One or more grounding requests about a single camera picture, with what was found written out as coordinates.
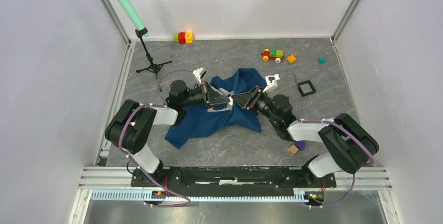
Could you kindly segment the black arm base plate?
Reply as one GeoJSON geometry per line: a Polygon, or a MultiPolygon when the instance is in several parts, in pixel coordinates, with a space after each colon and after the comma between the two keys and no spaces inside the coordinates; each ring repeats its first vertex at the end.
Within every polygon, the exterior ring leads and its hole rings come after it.
{"type": "Polygon", "coordinates": [[[337,186],[334,174],[317,178],[304,167],[165,167],[152,178],[135,169],[131,186],[161,184],[187,197],[291,196],[295,188],[315,191],[337,186]]]}

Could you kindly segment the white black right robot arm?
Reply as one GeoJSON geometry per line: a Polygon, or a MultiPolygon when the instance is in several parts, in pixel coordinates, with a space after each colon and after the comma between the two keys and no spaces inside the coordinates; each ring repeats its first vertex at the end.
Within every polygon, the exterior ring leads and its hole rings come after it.
{"type": "Polygon", "coordinates": [[[375,163],[377,141],[346,113],[333,119],[298,119],[287,96],[270,98],[259,87],[231,98],[243,109],[267,117],[281,139],[325,145],[328,152],[310,159],[301,173],[307,186],[316,186],[328,174],[339,171],[355,174],[361,167],[375,163]]]}

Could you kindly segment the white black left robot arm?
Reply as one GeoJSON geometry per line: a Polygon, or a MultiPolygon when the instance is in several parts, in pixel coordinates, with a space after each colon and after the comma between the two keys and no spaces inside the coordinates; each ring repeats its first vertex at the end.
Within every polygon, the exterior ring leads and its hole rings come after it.
{"type": "Polygon", "coordinates": [[[201,104],[210,109],[221,105],[233,105],[229,95],[202,81],[198,88],[189,88],[183,80],[170,85],[165,105],[140,104],[127,99],[118,109],[104,132],[106,140],[118,147],[145,170],[144,179],[151,186],[158,186],[164,180],[161,164],[147,145],[151,128],[156,125],[179,125],[186,116],[186,107],[201,104]]]}

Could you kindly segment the blue Mickey Mouse t-shirt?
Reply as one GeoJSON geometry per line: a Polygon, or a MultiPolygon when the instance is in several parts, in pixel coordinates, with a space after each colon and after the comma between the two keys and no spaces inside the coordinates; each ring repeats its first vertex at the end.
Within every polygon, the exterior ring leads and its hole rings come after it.
{"type": "MultiPolygon", "coordinates": [[[[265,87],[266,81],[255,68],[239,68],[229,78],[214,76],[210,84],[230,94],[248,92],[254,87],[265,87]]],[[[169,128],[165,140],[180,149],[190,138],[209,137],[225,127],[238,125],[261,133],[258,113],[242,109],[237,103],[232,107],[220,106],[208,109],[203,104],[186,108],[182,123],[169,128]]]]}

